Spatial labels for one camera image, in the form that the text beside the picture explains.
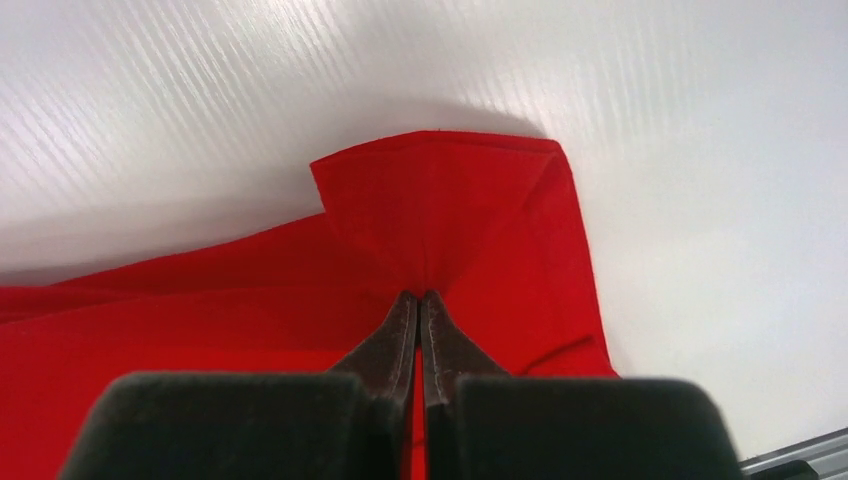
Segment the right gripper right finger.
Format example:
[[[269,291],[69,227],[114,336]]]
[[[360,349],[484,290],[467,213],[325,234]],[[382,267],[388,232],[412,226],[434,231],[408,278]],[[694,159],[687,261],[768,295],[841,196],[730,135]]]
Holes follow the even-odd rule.
[[[419,305],[430,479],[739,479],[721,414],[668,379],[508,374],[452,320]]]

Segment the red t-shirt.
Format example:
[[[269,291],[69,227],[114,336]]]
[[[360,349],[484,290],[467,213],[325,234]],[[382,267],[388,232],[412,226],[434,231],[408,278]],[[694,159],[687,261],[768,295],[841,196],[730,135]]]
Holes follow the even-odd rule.
[[[439,292],[507,371],[610,376],[571,170],[546,139],[421,131],[311,166],[322,213],[1,291],[1,475],[57,476],[115,378],[324,369],[402,291]]]

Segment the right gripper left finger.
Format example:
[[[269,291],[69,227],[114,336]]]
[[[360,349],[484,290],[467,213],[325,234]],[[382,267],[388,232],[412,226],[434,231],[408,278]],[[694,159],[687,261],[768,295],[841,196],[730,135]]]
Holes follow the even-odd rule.
[[[318,374],[139,372],[92,408],[63,479],[407,479],[418,300]]]

